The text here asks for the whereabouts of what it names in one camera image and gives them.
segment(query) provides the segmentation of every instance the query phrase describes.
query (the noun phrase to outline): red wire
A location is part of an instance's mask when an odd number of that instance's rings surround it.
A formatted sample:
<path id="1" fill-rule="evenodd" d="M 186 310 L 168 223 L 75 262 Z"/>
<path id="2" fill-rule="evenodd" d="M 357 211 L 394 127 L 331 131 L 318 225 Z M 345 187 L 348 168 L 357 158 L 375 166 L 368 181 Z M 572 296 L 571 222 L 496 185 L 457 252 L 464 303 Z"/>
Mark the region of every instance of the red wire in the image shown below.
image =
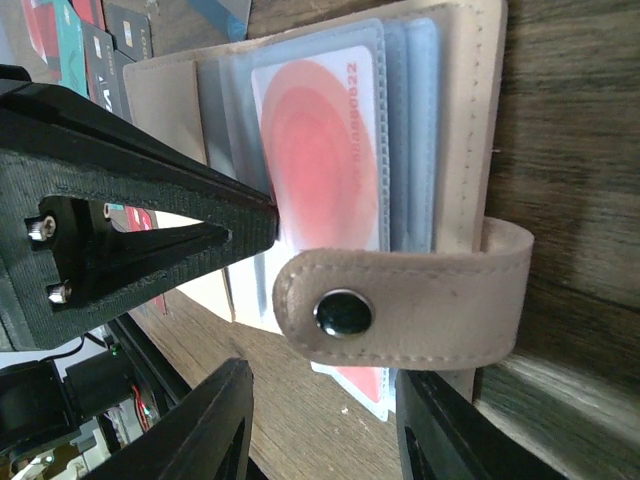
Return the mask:
<path id="1" fill-rule="evenodd" d="M 140 422 L 140 426 L 142 427 L 143 432 L 149 431 L 151 426 L 149 425 L 149 419 L 144 413 L 144 404 L 142 403 L 142 395 L 140 394 L 140 390 L 136 385 L 133 385 L 133 393 L 135 394 L 135 406 L 136 413 L 138 415 L 138 421 Z"/>

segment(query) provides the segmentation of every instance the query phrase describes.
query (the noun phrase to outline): black bracket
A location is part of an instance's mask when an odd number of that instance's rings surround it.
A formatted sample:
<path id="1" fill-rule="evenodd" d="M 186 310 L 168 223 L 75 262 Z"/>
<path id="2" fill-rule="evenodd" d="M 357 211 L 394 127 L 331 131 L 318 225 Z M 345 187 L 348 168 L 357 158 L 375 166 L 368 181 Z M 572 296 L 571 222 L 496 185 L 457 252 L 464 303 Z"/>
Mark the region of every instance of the black bracket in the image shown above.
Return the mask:
<path id="1" fill-rule="evenodd" d="M 396 410 L 404 480 L 565 478 L 502 433 L 436 372 L 398 371 Z"/>
<path id="2" fill-rule="evenodd" d="M 0 351 L 56 347 L 273 244 L 268 196 L 23 73 L 0 67 Z M 105 203 L 202 223 L 122 233 Z"/>
<path id="3" fill-rule="evenodd" d="M 227 360 L 162 421 L 86 478 L 244 479 L 252 421 L 249 364 Z"/>

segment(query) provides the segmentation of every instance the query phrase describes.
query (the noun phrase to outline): wallet strap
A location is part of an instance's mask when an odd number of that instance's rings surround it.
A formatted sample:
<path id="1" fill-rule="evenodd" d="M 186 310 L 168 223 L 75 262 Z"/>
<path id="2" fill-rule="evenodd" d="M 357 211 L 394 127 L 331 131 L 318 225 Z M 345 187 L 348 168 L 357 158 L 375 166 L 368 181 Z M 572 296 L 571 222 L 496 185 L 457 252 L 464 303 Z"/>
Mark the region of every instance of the wallet strap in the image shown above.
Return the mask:
<path id="1" fill-rule="evenodd" d="M 527 230 L 485 218 L 479 253 L 309 250 L 278 275 L 276 318 L 294 348 L 318 363 L 481 367 L 514 347 L 532 245 Z M 319 327 L 316 308 L 335 291 L 369 305 L 373 321 L 361 335 L 339 338 Z"/>

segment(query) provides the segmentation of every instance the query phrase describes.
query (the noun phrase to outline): teal card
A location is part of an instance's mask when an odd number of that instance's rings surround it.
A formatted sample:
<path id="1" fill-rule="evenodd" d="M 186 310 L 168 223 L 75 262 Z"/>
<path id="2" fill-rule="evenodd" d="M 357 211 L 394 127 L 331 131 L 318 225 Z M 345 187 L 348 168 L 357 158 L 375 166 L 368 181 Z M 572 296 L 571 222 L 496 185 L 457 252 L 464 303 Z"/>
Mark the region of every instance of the teal card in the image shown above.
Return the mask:
<path id="1" fill-rule="evenodd" d="M 60 85 L 89 98 L 80 17 L 67 0 L 51 0 L 56 14 L 60 51 Z"/>

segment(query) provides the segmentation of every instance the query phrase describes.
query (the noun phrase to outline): dark card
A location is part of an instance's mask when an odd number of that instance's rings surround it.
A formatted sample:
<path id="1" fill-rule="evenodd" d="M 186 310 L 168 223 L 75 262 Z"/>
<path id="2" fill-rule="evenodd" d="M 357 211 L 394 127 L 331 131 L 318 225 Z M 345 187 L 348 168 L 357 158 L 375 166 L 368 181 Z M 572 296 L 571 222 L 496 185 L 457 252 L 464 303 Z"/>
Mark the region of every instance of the dark card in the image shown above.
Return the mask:
<path id="1" fill-rule="evenodd" d="M 91 100 L 121 117 L 120 88 L 116 76 L 113 38 L 107 32 L 87 22 L 82 22 L 82 36 L 87 58 Z"/>
<path id="2" fill-rule="evenodd" d="M 133 123 L 131 119 L 131 111 L 129 110 L 127 89 L 124 86 L 123 68 L 126 65 L 135 62 L 119 50 L 116 50 L 114 52 L 114 59 L 116 61 L 116 76 L 118 77 L 118 86 L 120 87 L 120 110 L 122 112 L 122 118 L 129 123 Z"/>
<path id="3" fill-rule="evenodd" d="M 134 62 L 153 57 L 149 19 L 117 5 L 108 5 L 107 24 L 116 48 Z"/>

